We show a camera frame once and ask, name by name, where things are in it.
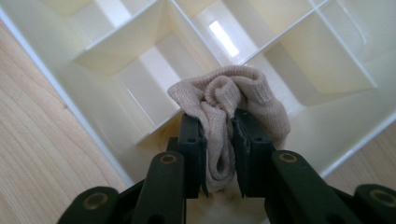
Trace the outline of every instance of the wooden surface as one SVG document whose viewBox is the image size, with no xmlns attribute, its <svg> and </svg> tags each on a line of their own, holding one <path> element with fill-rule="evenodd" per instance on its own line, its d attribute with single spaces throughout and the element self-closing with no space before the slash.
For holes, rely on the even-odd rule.
<svg viewBox="0 0 396 224">
<path fill-rule="evenodd" d="M 327 181 L 396 189 L 396 124 Z M 126 186 L 55 90 L 0 24 L 0 223 L 55 223 L 85 189 Z"/>
</svg>

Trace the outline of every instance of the beige sock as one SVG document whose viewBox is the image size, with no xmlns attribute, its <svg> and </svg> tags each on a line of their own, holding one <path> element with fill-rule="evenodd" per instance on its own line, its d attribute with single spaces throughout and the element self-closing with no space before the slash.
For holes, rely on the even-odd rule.
<svg viewBox="0 0 396 224">
<path fill-rule="evenodd" d="M 235 109 L 252 113 L 281 149 L 290 132 L 284 106 L 274 97 L 264 74 L 243 65 L 220 68 L 203 77 L 178 82 L 168 94 L 189 116 L 201 121 L 207 138 L 206 182 L 214 191 L 233 179 L 233 126 Z"/>
</svg>

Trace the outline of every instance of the knit fabric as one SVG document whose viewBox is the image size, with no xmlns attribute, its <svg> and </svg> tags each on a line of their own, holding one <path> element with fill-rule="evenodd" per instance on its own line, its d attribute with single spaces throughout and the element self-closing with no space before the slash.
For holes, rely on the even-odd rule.
<svg viewBox="0 0 396 224">
<path fill-rule="evenodd" d="M 224 189 L 233 179 L 233 126 L 236 108 L 245 109 L 262 123 L 281 149 L 290 132 L 285 107 L 275 98 L 264 74 L 243 65 L 227 66 L 206 76 L 178 82 L 168 94 L 189 116 L 201 121 L 207 139 L 206 184 Z"/>
</svg>

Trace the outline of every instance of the wooden floor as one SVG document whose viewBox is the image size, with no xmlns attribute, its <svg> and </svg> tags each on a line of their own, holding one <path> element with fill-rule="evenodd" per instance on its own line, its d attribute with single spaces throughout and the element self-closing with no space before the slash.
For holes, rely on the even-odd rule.
<svg viewBox="0 0 396 224">
<path fill-rule="evenodd" d="M 396 124 L 327 181 L 396 189 Z M 126 186 L 73 114 L 0 24 L 0 223 L 55 223 L 83 190 Z"/>
</svg>

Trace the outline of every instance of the plastic tray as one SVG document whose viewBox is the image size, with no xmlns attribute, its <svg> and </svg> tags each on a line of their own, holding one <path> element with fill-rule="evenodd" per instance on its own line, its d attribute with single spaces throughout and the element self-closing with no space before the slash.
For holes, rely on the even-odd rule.
<svg viewBox="0 0 396 224">
<path fill-rule="evenodd" d="M 224 65 L 267 75 L 290 116 L 286 149 L 322 175 L 396 118 L 392 0 L 2 0 L 0 7 L 131 185 L 178 123 L 167 88 Z M 212 203 L 189 206 L 207 209 L 190 215 L 194 222 L 247 221 L 239 205 L 217 212 Z"/>
</svg>

